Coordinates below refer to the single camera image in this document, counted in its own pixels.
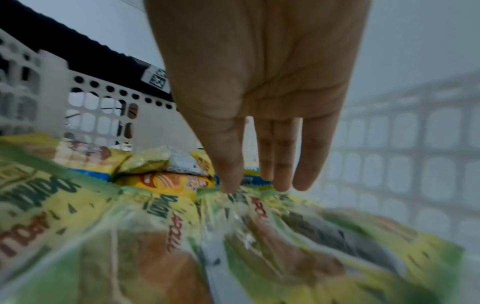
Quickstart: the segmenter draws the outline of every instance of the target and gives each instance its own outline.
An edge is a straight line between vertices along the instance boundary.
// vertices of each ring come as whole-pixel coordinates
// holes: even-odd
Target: white label tag
[[[164,91],[165,93],[170,94],[170,83],[167,77],[167,73],[164,69],[158,68],[156,66],[150,66],[143,73],[141,80],[151,86],[156,87],[159,90]]]

